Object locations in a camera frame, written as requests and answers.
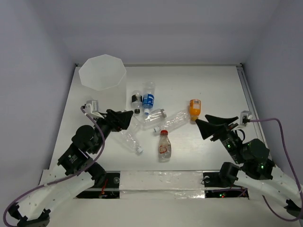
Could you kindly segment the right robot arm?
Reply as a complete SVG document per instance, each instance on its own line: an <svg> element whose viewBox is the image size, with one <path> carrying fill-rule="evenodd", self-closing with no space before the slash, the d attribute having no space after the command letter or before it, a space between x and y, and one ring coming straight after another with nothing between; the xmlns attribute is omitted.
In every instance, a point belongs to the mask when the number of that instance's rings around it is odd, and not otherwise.
<svg viewBox="0 0 303 227"><path fill-rule="evenodd" d="M205 172L201 183L206 187L244 187L270 197L293 216L291 221L303 218L303 186L298 177L289 177L273 160L270 150L260 139L248 142L238 136L237 117L220 118L205 115L206 120L196 120L202 138L220 141L233 162L224 162L220 171Z"/></svg>

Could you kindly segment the aluminium rail right edge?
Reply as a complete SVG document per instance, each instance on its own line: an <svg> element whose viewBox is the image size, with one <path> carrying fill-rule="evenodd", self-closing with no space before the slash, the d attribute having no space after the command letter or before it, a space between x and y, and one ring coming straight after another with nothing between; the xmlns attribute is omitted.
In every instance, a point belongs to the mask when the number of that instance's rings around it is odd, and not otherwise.
<svg viewBox="0 0 303 227"><path fill-rule="evenodd" d="M244 95L245 95L245 98L247 101L248 110L251 112L252 119L258 119L258 113L257 113L256 107L255 107L255 104L254 104L254 101L252 98L252 94L251 94L251 91L250 91L250 88L248 85L248 81L247 81L247 78L246 78L246 75L244 72L244 67L242 64L240 64L240 65L236 66L236 69L237 69L239 79L240 79L240 82L242 85L242 89L243 89L243 92L244 92ZM253 126L256 137L258 139L260 139L262 142L264 142L265 146L268 148L268 144L267 144L261 123L260 122L250 122L250 123L247 123L246 127L248 127L248 126L249 127Z"/></svg>

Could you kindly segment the clear bottle blue label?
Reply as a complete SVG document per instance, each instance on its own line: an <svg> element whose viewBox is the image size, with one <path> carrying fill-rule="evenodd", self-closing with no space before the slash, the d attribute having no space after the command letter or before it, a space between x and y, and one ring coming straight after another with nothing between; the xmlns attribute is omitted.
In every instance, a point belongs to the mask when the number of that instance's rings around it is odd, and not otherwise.
<svg viewBox="0 0 303 227"><path fill-rule="evenodd" d="M143 113L149 115L154 106L155 83L146 82L143 88Z"/></svg>

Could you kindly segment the orange juice bottle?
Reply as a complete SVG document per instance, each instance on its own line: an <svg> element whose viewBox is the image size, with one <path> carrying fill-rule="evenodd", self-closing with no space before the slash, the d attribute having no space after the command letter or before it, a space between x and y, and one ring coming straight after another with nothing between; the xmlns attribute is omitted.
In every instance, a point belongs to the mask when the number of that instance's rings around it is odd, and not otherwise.
<svg viewBox="0 0 303 227"><path fill-rule="evenodd" d="M201 101L199 99L192 99L189 102L190 120L194 122L201 114Z"/></svg>

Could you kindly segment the clear bottle red cap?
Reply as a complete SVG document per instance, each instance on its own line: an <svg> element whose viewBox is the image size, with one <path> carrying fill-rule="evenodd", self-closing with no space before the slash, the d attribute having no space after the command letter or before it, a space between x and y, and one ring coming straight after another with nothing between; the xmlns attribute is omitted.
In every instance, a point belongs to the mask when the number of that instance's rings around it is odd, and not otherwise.
<svg viewBox="0 0 303 227"><path fill-rule="evenodd" d="M160 131L160 141L158 145L159 162L168 162L171 158L172 149L168 134L167 130Z"/></svg>

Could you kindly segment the white octagonal plastic bin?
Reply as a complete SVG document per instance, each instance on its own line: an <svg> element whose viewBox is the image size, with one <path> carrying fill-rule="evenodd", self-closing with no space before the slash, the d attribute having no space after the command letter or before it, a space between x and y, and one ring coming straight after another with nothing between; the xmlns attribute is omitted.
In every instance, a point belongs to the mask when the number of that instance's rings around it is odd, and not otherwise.
<svg viewBox="0 0 303 227"><path fill-rule="evenodd" d="M92 92L101 112L126 108L126 68L120 58L107 54L88 59L79 69L80 81Z"/></svg>

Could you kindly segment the clear bottle black label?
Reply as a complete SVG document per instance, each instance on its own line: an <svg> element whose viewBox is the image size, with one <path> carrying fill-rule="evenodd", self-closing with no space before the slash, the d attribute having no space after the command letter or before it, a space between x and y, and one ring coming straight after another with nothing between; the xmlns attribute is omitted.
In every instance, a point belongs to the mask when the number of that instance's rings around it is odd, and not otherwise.
<svg viewBox="0 0 303 227"><path fill-rule="evenodd" d="M135 90L131 96L131 106L135 114L140 114L142 108L142 93L139 90Z"/></svg>

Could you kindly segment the clear jar silver lid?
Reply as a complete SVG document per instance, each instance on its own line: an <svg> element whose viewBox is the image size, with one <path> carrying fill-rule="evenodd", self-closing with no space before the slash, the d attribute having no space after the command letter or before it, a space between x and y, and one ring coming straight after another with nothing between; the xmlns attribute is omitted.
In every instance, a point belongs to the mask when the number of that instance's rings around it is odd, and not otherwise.
<svg viewBox="0 0 303 227"><path fill-rule="evenodd" d="M143 118L143 126L148 127L160 123L167 117L164 109L156 109Z"/></svg>

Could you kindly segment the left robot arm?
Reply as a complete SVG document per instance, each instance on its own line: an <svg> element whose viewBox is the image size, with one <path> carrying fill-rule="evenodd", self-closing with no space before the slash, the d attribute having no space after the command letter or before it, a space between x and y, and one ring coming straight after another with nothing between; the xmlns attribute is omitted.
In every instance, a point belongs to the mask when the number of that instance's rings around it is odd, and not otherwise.
<svg viewBox="0 0 303 227"><path fill-rule="evenodd" d="M93 186L101 186L106 179L105 169L97 162L112 132L128 129L133 111L97 113L92 118L81 111L93 126L79 127L69 148L58 159L45 181L13 200L3 213L3 222L10 226L7 215L18 220L18 227L45 227L50 214L60 204L73 199Z"/></svg>

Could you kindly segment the clear crushed bottle white cap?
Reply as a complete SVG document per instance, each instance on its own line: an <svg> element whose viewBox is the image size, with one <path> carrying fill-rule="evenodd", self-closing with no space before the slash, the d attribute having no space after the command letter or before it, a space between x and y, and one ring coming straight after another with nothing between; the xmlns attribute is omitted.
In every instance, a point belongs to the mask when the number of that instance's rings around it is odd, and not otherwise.
<svg viewBox="0 0 303 227"><path fill-rule="evenodd" d="M141 122L133 116L127 130L120 131L122 144L137 155L140 155L143 152L143 148L136 136L141 129Z"/></svg>

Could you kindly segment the long clear bottle white cap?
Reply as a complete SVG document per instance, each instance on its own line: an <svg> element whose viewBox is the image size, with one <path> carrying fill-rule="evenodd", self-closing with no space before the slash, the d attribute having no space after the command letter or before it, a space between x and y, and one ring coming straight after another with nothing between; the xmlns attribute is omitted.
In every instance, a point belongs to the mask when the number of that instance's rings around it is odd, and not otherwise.
<svg viewBox="0 0 303 227"><path fill-rule="evenodd" d="M159 134L162 130L167 130L168 132L173 131L185 124L190 120L189 113L187 110L179 111L172 116L166 118L164 122L160 123L158 126L153 128L155 134Z"/></svg>

